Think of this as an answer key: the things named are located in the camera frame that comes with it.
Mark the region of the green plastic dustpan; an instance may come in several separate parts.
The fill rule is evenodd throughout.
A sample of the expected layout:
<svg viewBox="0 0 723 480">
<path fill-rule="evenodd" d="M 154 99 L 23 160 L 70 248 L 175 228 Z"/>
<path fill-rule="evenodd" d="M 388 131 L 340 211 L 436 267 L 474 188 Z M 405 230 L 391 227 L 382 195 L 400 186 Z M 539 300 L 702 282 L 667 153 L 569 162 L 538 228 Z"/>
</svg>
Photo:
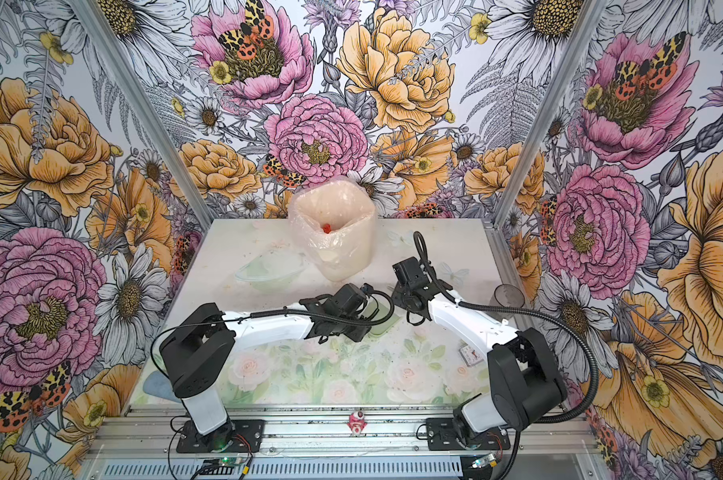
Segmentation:
<svg viewBox="0 0 723 480">
<path fill-rule="evenodd" d="M 391 310 L 387 306 L 381 305 L 379 306 L 379 311 L 373 315 L 373 320 L 381 320 L 383 317 L 387 317 L 389 312 L 391 312 Z M 369 336 L 379 337 L 387 333 L 389 329 L 393 328 L 393 326 L 397 324 L 397 321 L 399 321 L 399 316 L 395 313 L 395 310 L 393 310 L 393 314 L 387 318 L 385 323 L 377 324 L 371 327 L 371 330 L 369 330 Z"/>
</svg>

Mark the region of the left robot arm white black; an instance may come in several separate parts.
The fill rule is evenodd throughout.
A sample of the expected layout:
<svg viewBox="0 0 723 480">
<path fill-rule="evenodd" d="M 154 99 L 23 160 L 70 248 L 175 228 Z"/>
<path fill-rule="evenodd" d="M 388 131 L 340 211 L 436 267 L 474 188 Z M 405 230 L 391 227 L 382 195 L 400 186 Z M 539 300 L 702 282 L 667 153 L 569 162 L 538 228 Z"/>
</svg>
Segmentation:
<svg viewBox="0 0 723 480">
<path fill-rule="evenodd" d="M 230 354 L 286 340 L 345 336 L 359 342 L 393 313 L 391 296 L 369 284 L 345 284 L 335 294 L 251 313 L 224 312 L 207 302 L 159 335 L 158 354 L 195 433 L 231 436 L 233 427 L 215 388 Z"/>
</svg>

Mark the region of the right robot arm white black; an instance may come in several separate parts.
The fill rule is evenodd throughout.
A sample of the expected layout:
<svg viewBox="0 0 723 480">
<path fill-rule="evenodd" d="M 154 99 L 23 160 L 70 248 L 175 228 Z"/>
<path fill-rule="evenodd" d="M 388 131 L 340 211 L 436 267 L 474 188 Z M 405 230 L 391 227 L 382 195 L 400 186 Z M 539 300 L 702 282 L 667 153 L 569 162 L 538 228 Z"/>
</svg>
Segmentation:
<svg viewBox="0 0 723 480">
<path fill-rule="evenodd" d="M 430 276 L 417 258 L 395 265 L 393 303 L 457 334 L 489 370 L 489 393 L 453 410 L 453 428 L 464 446 L 495 427 L 523 431 L 567 399 L 559 366 L 541 332 L 519 330 L 493 314 L 501 308 L 471 304 Z"/>
</svg>

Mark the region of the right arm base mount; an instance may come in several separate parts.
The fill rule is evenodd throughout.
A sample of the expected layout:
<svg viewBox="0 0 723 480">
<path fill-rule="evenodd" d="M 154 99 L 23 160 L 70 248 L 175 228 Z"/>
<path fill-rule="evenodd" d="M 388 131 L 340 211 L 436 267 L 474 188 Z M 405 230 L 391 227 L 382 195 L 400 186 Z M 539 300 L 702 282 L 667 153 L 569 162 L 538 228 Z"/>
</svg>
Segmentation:
<svg viewBox="0 0 723 480">
<path fill-rule="evenodd" d="M 455 418 L 427 418 L 425 438 L 431 451 L 469 451 L 511 449 L 511 440 L 499 428 L 477 433 Z"/>
</svg>

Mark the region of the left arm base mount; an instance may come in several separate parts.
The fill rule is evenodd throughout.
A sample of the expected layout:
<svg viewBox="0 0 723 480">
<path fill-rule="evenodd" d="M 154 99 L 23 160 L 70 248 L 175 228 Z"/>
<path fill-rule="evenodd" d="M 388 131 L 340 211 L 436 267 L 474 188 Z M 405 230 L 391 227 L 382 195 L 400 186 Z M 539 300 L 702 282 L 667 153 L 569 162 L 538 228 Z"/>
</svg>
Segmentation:
<svg viewBox="0 0 723 480">
<path fill-rule="evenodd" d="M 176 452 L 201 453 L 257 453 L 260 450 L 265 422 L 263 420 L 228 420 L 209 434 L 200 434 L 188 420 L 180 430 Z"/>
</svg>

